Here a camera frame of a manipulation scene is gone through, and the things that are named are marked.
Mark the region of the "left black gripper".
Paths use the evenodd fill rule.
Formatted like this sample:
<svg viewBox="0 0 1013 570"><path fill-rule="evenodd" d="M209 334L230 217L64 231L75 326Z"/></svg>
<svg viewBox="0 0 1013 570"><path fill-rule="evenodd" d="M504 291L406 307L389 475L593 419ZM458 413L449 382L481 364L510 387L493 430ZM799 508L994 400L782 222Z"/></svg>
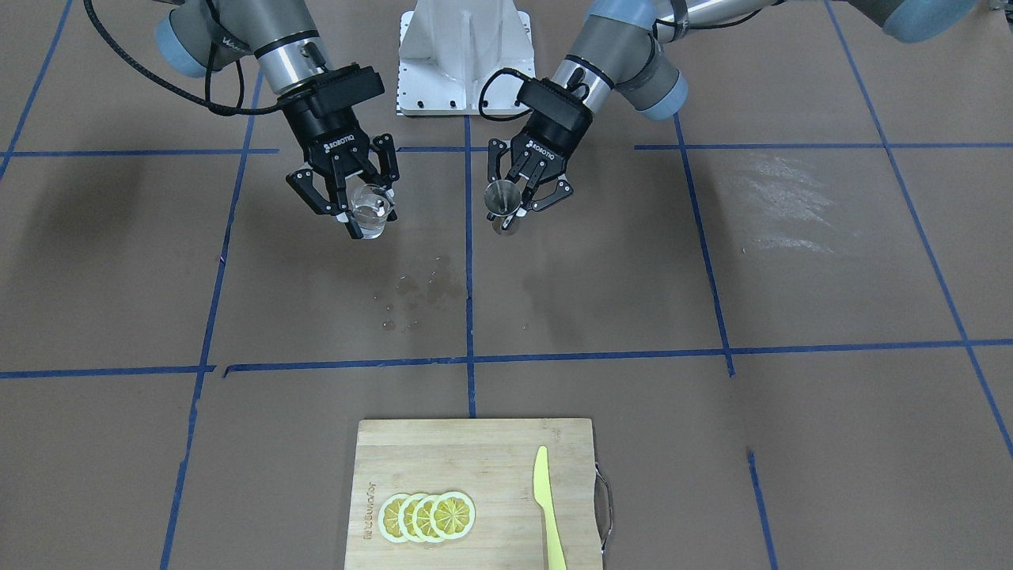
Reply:
<svg viewBox="0 0 1013 570"><path fill-rule="evenodd" d="M486 194L510 196L511 181L525 181L518 216L538 213L573 195L564 174L569 159L578 148L593 123L593 113L585 107L558 113L543 112L529 105L528 120L510 145L503 140L488 141ZM510 152L510 180L503 176L503 159Z"/></svg>

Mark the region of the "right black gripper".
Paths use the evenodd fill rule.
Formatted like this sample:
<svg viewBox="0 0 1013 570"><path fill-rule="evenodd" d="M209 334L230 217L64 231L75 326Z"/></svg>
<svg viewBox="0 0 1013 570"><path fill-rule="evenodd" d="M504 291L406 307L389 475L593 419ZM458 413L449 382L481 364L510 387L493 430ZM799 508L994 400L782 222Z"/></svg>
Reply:
<svg viewBox="0 0 1013 570"><path fill-rule="evenodd" d="M379 185L389 203L388 220L398 220L393 185L400 180L400 170L393 135L384 133L370 140L352 111L359 102L377 95L376 88L297 88L279 98L306 163L289 173L286 183L315 214L343 224L350 238L355 238L355 220L348 210L348 177ZM379 169L370 162L369 152L376 155ZM327 197L314 185L316 173L327 184Z"/></svg>

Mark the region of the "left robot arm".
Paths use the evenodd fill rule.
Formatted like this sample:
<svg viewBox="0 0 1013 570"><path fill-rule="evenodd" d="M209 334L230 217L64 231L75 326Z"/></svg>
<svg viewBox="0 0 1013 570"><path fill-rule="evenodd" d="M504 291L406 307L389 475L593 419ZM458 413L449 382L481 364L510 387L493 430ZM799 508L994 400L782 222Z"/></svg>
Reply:
<svg viewBox="0 0 1013 570"><path fill-rule="evenodd" d="M771 7L771 1L594 1L553 76L511 67L493 72L493 79L518 80L514 102L525 125L509 141L489 141L488 219L506 230L572 194L568 162L611 94L651 120L677 115L689 86L666 57L666 44L734 28Z"/></svg>

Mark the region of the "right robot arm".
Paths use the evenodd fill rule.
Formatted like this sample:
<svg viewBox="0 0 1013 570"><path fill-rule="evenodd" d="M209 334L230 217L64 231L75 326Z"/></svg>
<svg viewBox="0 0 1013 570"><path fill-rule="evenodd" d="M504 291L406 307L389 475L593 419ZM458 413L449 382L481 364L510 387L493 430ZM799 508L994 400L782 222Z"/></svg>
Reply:
<svg viewBox="0 0 1013 570"><path fill-rule="evenodd" d="M354 239L380 237L396 219L396 151L370 137L352 109L383 94L381 76L355 63L336 68L303 1L178 1L155 40L178 73L205 77L252 55L304 163L286 177L312 211L343 223Z"/></svg>

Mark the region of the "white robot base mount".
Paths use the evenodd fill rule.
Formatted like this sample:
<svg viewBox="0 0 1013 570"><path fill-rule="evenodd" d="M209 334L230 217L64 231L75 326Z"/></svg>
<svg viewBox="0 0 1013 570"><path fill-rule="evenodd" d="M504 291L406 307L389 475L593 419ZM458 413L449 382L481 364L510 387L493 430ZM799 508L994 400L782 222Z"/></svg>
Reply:
<svg viewBox="0 0 1013 570"><path fill-rule="evenodd" d="M535 75L531 18L513 1L419 1L400 16L396 112L401 116L497 118L527 108L522 81L503 68Z"/></svg>

